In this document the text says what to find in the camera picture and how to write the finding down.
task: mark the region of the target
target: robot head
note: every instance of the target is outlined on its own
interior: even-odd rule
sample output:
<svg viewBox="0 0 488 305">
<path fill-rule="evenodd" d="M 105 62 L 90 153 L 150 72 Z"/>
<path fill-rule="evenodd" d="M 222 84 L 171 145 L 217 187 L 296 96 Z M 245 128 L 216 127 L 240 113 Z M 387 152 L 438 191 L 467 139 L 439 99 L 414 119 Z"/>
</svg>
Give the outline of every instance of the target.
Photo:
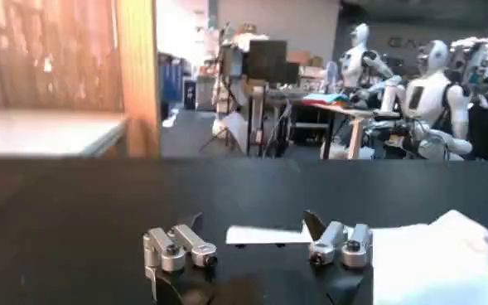
<svg viewBox="0 0 488 305">
<path fill-rule="evenodd" d="M 446 66 L 448 56 L 448 47 L 444 42 L 431 41 L 419 49 L 418 68 L 422 74 L 431 74 Z"/>
<path fill-rule="evenodd" d="M 362 23 L 352 31 L 350 34 L 350 40 L 352 41 L 352 46 L 359 46 L 365 44 L 369 39 L 369 26 Z"/>
</svg>

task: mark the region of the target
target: white countertop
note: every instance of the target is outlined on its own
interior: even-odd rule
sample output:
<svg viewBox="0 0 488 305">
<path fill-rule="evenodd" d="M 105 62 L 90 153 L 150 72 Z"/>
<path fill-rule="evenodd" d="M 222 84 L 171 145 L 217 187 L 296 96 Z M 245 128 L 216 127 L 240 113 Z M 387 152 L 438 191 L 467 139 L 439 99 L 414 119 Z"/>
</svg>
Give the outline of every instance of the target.
<svg viewBox="0 0 488 305">
<path fill-rule="evenodd" d="M 90 156 L 126 127 L 124 114 L 0 110 L 0 156 Z"/>
</svg>

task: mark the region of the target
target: white paper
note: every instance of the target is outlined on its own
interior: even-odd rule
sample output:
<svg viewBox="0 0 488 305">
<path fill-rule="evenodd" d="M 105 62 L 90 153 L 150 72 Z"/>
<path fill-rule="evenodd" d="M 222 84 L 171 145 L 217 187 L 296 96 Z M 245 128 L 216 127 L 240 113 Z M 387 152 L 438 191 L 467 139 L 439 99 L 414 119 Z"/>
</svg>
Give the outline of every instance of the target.
<svg viewBox="0 0 488 305">
<path fill-rule="evenodd" d="M 429 226 L 379 231 L 373 248 L 374 303 L 488 304 L 488 245 L 482 231 L 456 211 Z"/>
<path fill-rule="evenodd" d="M 226 244 L 310 244 L 312 237 L 306 225 L 301 231 L 286 231 L 232 225 L 225 236 Z"/>
</svg>

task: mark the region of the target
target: gray wall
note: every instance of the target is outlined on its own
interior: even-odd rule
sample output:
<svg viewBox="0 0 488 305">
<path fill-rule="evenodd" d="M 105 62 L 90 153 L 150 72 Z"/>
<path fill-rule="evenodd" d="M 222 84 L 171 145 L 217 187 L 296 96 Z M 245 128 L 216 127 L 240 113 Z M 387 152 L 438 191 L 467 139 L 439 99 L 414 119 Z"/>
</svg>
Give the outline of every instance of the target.
<svg viewBox="0 0 488 305">
<path fill-rule="evenodd" d="M 339 0 L 218 0 L 218 24 L 254 23 L 258 32 L 288 42 L 288 51 L 309 50 L 330 60 Z"/>
</svg>

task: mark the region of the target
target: white wall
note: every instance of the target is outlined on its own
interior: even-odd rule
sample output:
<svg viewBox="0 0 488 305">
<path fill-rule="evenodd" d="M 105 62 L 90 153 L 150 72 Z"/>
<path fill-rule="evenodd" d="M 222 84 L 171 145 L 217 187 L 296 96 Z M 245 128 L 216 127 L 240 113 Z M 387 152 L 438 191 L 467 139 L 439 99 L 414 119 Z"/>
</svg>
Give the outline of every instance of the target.
<svg viewBox="0 0 488 305">
<path fill-rule="evenodd" d="M 204 35 L 198 34 L 197 27 L 207 26 L 208 0 L 157 0 L 156 4 L 157 49 L 200 61 Z"/>
<path fill-rule="evenodd" d="M 287 40 L 288 51 L 308 50 L 329 61 L 339 0 L 218 0 L 218 24 L 257 25 L 258 33 Z"/>
</svg>

